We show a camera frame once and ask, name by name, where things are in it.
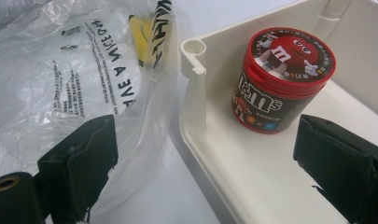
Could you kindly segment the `red-lidded candy jar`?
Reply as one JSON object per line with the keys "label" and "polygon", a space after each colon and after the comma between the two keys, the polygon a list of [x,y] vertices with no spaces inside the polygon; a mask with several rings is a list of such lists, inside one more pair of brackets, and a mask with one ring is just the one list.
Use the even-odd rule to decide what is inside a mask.
{"label": "red-lidded candy jar", "polygon": [[314,35],[288,27],[262,30],[250,39],[231,100],[247,129],[280,133],[332,77],[332,50]]}

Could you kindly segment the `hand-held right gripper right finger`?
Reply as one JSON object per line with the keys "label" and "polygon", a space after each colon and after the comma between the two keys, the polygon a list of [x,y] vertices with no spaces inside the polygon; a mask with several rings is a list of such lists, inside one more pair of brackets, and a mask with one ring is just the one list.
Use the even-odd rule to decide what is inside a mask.
{"label": "hand-held right gripper right finger", "polygon": [[301,115],[293,159],[351,224],[378,224],[378,146],[338,124]]}

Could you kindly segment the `clear printed plastic bag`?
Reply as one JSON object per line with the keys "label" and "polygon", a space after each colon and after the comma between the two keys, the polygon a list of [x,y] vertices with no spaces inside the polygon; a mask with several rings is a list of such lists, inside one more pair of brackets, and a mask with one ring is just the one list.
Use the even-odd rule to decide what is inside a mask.
{"label": "clear printed plastic bag", "polygon": [[37,161],[106,115],[118,163],[76,224],[116,214],[163,156],[175,58],[173,0],[0,0],[0,224],[54,224]]}

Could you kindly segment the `white plastic bin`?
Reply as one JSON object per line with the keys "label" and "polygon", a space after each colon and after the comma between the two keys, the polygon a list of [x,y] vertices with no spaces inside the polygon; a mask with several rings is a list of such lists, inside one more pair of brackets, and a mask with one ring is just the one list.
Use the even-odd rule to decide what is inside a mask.
{"label": "white plastic bin", "polygon": [[181,135],[227,207],[224,222],[347,224],[294,161],[296,123],[277,134],[255,133],[232,113],[248,41],[273,26],[313,34],[336,57],[332,79],[306,113],[378,146],[378,0],[295,0],[183,41],[181,71],[189,83]]}

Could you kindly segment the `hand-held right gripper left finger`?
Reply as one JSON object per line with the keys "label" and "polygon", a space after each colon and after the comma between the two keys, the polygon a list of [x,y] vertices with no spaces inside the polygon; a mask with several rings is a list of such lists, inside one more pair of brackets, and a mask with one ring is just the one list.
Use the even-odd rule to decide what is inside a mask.
{"label": "hand-held right gripper left finger", "polygon": [[54,224],[76,224],[98,201],[119,152],[112,115],[82,124],[37,161]]}

